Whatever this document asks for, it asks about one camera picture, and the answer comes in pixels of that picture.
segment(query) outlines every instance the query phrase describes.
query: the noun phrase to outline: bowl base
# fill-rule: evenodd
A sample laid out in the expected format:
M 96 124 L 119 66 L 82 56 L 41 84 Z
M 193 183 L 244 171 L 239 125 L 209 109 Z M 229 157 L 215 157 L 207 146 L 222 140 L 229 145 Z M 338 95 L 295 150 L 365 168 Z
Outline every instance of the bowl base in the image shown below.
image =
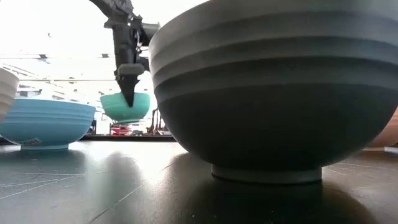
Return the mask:
M 69 145 L 56 145 L 56 146 L 21 146 L 21 150 L 62 150 L 68 149 Z
M 270 172 L 262 170 L 236 170 L 212 164 L 211 173 L 215 177 L 226 180 L 260 184 L 304 184 L 322 179 L 322 168 Z
M 137 122 L 139 122 L 139 119 L 125 119 L 117 121 L 115 124 L 137 123 Z

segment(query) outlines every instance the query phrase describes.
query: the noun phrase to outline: white bowl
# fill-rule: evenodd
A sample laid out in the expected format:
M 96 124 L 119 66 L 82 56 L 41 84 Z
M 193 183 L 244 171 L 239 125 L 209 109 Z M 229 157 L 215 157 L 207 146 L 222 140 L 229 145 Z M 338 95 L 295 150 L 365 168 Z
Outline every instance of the white bowl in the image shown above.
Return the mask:
M 0 67 L 0 122 L 4 120 L 17 93 L 19 79 Z

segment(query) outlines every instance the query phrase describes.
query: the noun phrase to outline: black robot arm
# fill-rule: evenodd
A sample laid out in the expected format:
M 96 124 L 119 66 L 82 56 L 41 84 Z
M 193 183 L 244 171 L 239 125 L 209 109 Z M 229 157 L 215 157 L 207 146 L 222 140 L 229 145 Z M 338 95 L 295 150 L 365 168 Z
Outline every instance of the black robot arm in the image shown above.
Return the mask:
M 149 71 L 147 58 L 140 57 L 141 47 L 147 47 L 159 29 L 159 24 L 146 24 L 133 13 L 130 0 L 90 0 L 108 17 L 105 28 L 113 30 L 116 70 L 114 75 L 121 92 L 132 107 L 138 76 Z

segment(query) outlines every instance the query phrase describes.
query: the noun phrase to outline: blue bowl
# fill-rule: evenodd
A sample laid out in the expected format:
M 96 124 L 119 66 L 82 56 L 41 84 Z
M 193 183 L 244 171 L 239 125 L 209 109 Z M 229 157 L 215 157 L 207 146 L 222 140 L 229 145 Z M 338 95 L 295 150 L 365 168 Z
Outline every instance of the blue bowl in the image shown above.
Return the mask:
M 0 134 L 22 150 L 68 149 L 94 119 L 95 107 L 59 100 L 16 98 Z

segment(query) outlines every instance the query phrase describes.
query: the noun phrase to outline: table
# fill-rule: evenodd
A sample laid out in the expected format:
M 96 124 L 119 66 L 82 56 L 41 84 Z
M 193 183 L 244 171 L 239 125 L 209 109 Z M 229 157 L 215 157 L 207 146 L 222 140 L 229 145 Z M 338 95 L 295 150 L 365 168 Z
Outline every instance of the table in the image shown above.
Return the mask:
M 69 151 L 0 146 L 0 223 L 398 223 L 398 150 L 360 152 L 323 182 L 215 179 L 176 142 L 98 142 Z

